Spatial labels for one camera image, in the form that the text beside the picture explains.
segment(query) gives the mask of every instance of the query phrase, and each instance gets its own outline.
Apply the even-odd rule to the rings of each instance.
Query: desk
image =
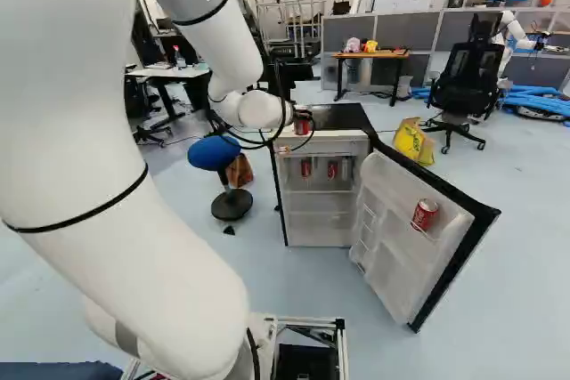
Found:
[[[164,108],[167,111],[168,117],[151,126],[151,129],[156,129],[171,122],[174,122],[178,118],[185,115],[184,112],[176,113],[175,108],[172,104],[172,100],[168,95],[166,84],[169,84],[171,82],[187,82],[195,77],[206,75],[208,72],[209,69],[196,69],[194,67],[187,67],[186,69],[180,69],[180,70],[176,67],[166,70],[139,69],[126,73],[126,77],[130,78],[149,77],[152,79],[153,83],[159,90],[160,99],[164,104]]]
[[[394,107],[396,101],[396,94],[398,92],[398,83],[400,82],[400,73],[402,73],[402,61],[410,57],[407,49],[389,50],[383,49],[375,53],[333,53],[332,58],[338,60],[338,80],[337,80],[337,96],[335,101],[340,100],[346,90],[342,89],[342,64],[348,59],[363,59],[372,58],[374,60],[396,60],[395,67],[395,81],[394,89],[392,90],[392,97],[390,98],[390,107]]]

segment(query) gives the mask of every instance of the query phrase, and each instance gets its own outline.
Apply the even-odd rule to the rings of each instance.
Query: brown paper bag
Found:
[[[248,158],[243,153],[240,153],[231,164],[225,168],[225,173],[228,176],[228,181],[234,188],[239,188],[248,182],[253,182],[253,171],[248,162]]]

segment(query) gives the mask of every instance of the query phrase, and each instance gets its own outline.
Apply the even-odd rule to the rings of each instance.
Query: red soda can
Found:
[[[311,122],[308,117],[295,117],[293,122],[296,135],[307,135],[311,131]]]
[[[439,206],[431,199],[420,199],[411,218],[411,226],[415,230],[427,231],[436,219]]]
[[[311,172],[313,171],[313,162],[310,158],[301,160],[301,176],[303,178],[309,178]]]
[[[327,167],[327,176],[329,180],[334,180],[337,178],[338,174],[338,162],[336,160],[330,160],[329,166]]]

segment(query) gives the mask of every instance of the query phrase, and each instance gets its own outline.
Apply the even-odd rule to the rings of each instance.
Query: water bottle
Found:
[[[186,69],[186,59],[180,54],[180,50],[178,48],[178,45],[175,44],[174,46],[175,48],[175,61],[176,61],[176,66],[178,67],[179,70],[181,69]]]

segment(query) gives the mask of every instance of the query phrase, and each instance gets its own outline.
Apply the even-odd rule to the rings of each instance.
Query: black desk leg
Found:
[[[168,118],[161,120],[160,122],[157,122],[156,124],[151,126],[151,129],[159,128],[163,125],[174,122],[178,118],[186,115],[186,113],[184,113],[183,111],[180,113],[175,112],[175,106],[172,104],[172,100],[170,100],[170,95],[168,95],[168,91],[165,87],[165,84],[163,84],[162,82],[158,83],[157,89],[159,90],[160,99],[164,104],[164,108],[167,110]]]
[[[342,90],[342,64],[345,62],[344,58],[338,59],[338,70],[337,70],[337,96],[335,97],[335,101],[340,100],[343,95],[345,94]]]
[[[392,90],[392,98],[390,99],[390,107],[394,107],[396,95],[398,94],[398,84],[400,83],[400,74],[402,73],[402,60],[396,60],[394,89]]]

